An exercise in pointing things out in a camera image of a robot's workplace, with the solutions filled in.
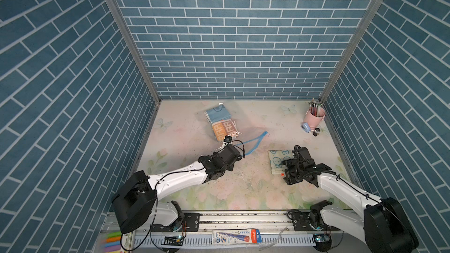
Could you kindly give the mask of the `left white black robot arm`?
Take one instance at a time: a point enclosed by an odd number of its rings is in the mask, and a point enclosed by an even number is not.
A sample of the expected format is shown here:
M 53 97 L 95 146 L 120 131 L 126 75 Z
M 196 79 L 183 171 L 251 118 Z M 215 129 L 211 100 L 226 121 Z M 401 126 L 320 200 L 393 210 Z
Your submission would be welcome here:
M 179 229 L 185 220 L 184 212 L 177 202 L 161 203 L 161 200 L 188 187 L 218 180 L 244 157 L 244 149 L 228 144 L 212 155 L 200 156 L 194 163 L 171 172 L 134 173 L 111 199 L 121 233 L 131 233 L 147 221 L 170 231 Z

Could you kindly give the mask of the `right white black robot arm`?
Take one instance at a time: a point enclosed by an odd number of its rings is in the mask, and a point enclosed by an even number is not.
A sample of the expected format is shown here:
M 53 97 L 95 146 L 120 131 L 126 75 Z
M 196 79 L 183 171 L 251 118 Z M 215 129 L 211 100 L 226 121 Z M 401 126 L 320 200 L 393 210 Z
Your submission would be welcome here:
M 316 164 L 305 147 L 296 145 L 291 153 L 280 163 L 287 185 L 308 182 L 350 207 L 344 210 L 329 200 L 312 205 L 308 220 L 313 230 L 338 228 L 364 242 L 373 253 L 411 253 L 418 248 L 418 237 L 396 199 L 371 194 L 328 165 Z

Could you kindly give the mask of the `orange white towel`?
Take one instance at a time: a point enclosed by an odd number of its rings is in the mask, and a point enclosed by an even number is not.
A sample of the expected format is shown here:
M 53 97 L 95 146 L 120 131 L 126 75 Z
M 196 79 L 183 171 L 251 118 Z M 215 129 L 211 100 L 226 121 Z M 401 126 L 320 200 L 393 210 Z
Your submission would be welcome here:
M 222 120 L 212 124 L 212 130 L 217 141 L 222 142 L 225 136 L 237 137 L 240 132 L 232 119 Z

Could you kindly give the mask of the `light blue towel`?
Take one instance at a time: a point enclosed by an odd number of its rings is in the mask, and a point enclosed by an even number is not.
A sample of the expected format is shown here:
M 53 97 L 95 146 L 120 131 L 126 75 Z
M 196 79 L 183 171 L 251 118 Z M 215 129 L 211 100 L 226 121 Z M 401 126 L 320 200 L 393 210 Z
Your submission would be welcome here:
M 206 110 L 204 113 L 210 124 L 231 119 L 232 117 L 223 103 L 217 104 L 216 106 Z

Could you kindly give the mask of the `clear vacuum bag blue zipper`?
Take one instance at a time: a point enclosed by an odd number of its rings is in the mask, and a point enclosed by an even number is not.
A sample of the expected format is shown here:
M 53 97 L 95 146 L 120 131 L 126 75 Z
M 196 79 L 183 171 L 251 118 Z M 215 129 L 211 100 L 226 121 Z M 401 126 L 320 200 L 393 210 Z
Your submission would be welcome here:
M 233 144 L 246 156 L 253 153 L 268 135 L 265 128 L 239 124 L 237 118 L 223 104 L 217 103 L 203 112 L 211 127 L 213 138 L 224 147 Z

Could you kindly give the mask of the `pale green bunny towel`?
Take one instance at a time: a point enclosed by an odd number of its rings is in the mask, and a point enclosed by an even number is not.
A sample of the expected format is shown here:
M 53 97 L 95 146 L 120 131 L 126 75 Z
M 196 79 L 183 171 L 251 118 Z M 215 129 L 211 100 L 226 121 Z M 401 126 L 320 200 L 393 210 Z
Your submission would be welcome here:
M 268 151 L 268 159 L 271 166 L 271 173 L 273 175 L 283 175 L 286 170 L 286 160 L 293 158 L 293 153 L 290 150 L 270 150 Z

